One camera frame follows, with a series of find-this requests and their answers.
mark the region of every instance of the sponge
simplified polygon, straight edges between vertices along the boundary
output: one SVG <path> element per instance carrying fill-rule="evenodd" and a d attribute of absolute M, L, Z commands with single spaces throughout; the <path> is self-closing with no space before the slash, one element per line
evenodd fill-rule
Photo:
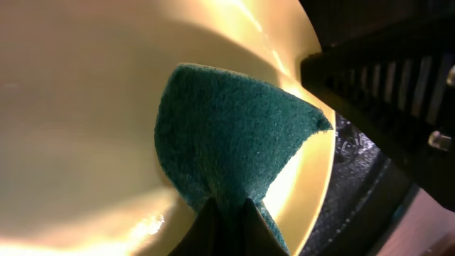
<path fill-rule="evenodd" d="M 302 143 L 328 129 L 320 109 L 267 82 L 181 64 L 162 95 L 154 136 L 160 165 L 195 212 L 214 198 L 235 232 L 251 198 L 287 251 L 262 199 Z"/>

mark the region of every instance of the metal screw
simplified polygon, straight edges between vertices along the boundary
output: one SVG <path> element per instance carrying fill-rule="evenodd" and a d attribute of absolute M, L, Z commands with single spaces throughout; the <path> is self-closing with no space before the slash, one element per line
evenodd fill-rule
<path fill-rule="evenodd" d="M 450 69 L 447 75 L 447 85 L 450 87 L 455 86 L 455 65 Z"/>
<path fill-rule="evenodd" d="M 448 151 L 451 146 L 452 138 L 446 135 L 443 135 L 439 131 L 434 131 L 429 135 L 428 145 L 435 149 L 442 151 Z"/>

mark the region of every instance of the white bowl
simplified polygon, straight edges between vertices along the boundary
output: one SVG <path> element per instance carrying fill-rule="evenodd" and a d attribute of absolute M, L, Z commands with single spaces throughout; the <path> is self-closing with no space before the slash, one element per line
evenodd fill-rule
<path fill-rule="evenodd" d="M 0 38 L 0 255 L 166 255 L 178 243 L 193 213 L 154 151 L 177 63 L 265 80 L 334 124 L 297 82 L 320 50 L 298 1 L 2 1 Z M 292 254 L 321 208 L 333 135 L 310 138 L 264 200 Z"/>

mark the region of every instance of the cream colored plate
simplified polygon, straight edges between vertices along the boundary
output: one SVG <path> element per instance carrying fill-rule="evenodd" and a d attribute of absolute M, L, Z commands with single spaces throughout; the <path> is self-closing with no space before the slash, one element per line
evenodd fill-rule
<path fill-rule="evenodd" d="M 297 0 L 0 1 L 0 255 L 165 255 L 193 213 L 154 151 L 177 63 L 302 89 L 320 50 Z M 310 138 L 265 199 L 290 251 L 325 196 L 333 132 Z"/>

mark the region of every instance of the teal cloth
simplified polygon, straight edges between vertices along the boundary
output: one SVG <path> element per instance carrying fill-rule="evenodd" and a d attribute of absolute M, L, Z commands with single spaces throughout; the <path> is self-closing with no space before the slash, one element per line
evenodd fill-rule
<path fill-rule="evenodd" d="M 183 64 L 162 95 L 155 147 L 164 172 L 195 212 L 215 198 L 235 232 L 249 197 L 289 252 L 262 199 L 302 143 L 328 129 L 321 110 L 267 82 Z"/>

